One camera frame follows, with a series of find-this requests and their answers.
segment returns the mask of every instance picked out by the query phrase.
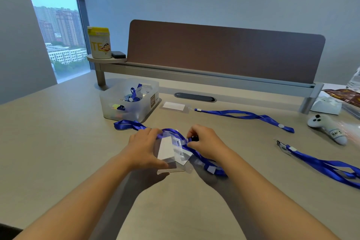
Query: plastic storage box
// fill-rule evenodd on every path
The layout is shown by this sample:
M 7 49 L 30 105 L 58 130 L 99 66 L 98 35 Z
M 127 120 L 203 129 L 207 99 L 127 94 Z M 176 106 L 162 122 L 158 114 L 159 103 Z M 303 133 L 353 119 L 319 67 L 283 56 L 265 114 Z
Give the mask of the plastic storage box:
M 140 101 L 124 101 L 131 89 Z M 136 120 L 142 122 L 159 103 L 159 82 L 137 78 L 124 79 L 108 90 L 100 92 L 103 115 L 110 120 Z

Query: white wall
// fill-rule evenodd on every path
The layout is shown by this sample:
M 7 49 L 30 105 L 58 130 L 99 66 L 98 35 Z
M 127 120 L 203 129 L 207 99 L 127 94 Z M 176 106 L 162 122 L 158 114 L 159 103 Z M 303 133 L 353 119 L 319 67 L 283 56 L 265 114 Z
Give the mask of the white wall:
M 360 0 L 86 0 L 90 25 L 126 52 L 132 19 L 322 34 L 315 81 L 346 84 L 360 65 Z
M 31 0 L 0 0 L 0 104 L 56 84 Z

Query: lanyard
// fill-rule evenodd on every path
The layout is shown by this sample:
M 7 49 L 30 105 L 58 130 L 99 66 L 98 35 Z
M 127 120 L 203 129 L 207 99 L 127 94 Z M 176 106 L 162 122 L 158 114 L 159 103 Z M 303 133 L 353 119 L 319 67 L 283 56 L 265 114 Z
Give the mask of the lanyard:
M 285 145 L 280 141 L 277 141 L 277 144 L 284 153 L 286 153 L 290 156 L 293 155 L 293 156 L 301 159 L 306 164 L 310 165 L 315 170 L 330 177 L 331 179 L 335 179 L 338 182 L 341 182 L 341 183 L 349 185 L 351 187 L 360 189 L 360 183 L 356 183 L 356 182 L 352 182 L 352 181 L 348 180 L 348 179 L 356 179 L 356 178 L 360 179 L 360 169 L 359 168 L 352 166 L 350 164 L 347 164 L 345 162 L 342 162 L 342 161 L 317 159 L 313 156 L 309 156 L 304 153 L 301 153 L 298 150 L 296 150 L 294 147 L 292 147 L 290 145 Z M 349 173 L 349 172 L 337 169 L 334 166 L 351 168 L 354 172 Z
M 127 130 L 127 129 L 134 129 L 136 131 L 140 130 L 140 129 L 145 129 L 146 126 L 142 125 L 141 123 L 137 122 L 137 121 L 132 121 L 132 120 L 121 120 L 121 121 L 117 121 L 116 123 L 114 123 L 114 127 L 117 130 Z M 187 146 L 187 142 L 191 141 L 191 139 L 187 140 L 183 135 L 181 135 L 177 130 L 172 129 L 172 128 L 164 128 L 162 130 L 163 132 L 170 132 L 171 134 L 173 134 L 175 137 L 179 138 L 182 143 L 185 143 L 183 145 L 181 145 L 181 147 L 184 150 L 187 150 L 191 153 L 193 153 L 202 163 L 204 163 L 204 169 L 207 170 L 208 172 L 218 175 L 218 176 L 227 176 L 224 172 L 224 170 L 217 166 L 216 164 L 214 164 L 214 161 L 211 159 L 207 159 L 203 156 L 200 155 L 200 153 L 190 147 Z
M 259 119 L 259 120 L 262 120 L 263 122 L 280 127 L 281 129 L 284 129 L 287 132 L 295 133 L 293 128 L 284 126 L 283 124 L 278 123 L 276 120 L 270 118 L 268 115 L 256 115 L 254 113 L 247 112 L 247 111 L 241 111 L 241 110 L 206 111 L 206 110 L 202 110 L 200 108 L 195 108 L 194 110 L 198 111 L 198 112 L 204 112 L 204 113 L 208 113 L 208 114 L 225 116 L 225 117 L 236 118 L 236 119 L 248 119 L 248 120 Z M 233 116 L 233 115 L 228 115 L 228 114 L 246 114 L 247 116 Z

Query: beige desk surface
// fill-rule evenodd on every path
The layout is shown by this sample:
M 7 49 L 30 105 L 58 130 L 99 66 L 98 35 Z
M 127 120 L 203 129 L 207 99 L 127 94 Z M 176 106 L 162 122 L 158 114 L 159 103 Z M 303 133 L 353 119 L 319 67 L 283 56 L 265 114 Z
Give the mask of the beige desk surface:
M 108 74 L 107 78 L 121 78 Z M 0 106 L 0 223 L 25 228 L 117 154 L 133 130 L 117 131 L 102 116 L 95 73 Z M 338 183 L 282 153 L 273 138 L 313 156 L 360 167 L 360 148 L 337 145 L 307 127 L 294 111 L 217 101 L 195 102 L 160 94 L 163 102 L 205 110 L 240 109 L 267 114 L 291 126 L 287 133 L 259 120 L 239 120 L 157 107 L 146 126 L 192 124 L 214 128 L 225 143 L 342 239 L 360 235 L 360 190 Z M 342 120 L 356 122 L 347 114 Z M 143 191 L 119 233 L 121 239 L 245 239 L 223 198 L 198 176 L 172 173 Z

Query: yellow lid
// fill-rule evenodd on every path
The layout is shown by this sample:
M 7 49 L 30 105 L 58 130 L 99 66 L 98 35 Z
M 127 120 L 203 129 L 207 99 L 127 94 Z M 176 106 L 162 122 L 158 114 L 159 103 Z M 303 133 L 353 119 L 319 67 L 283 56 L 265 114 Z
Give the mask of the yellow lid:
M 88 27 L 88 35 L 110 35 L 108 28 Z

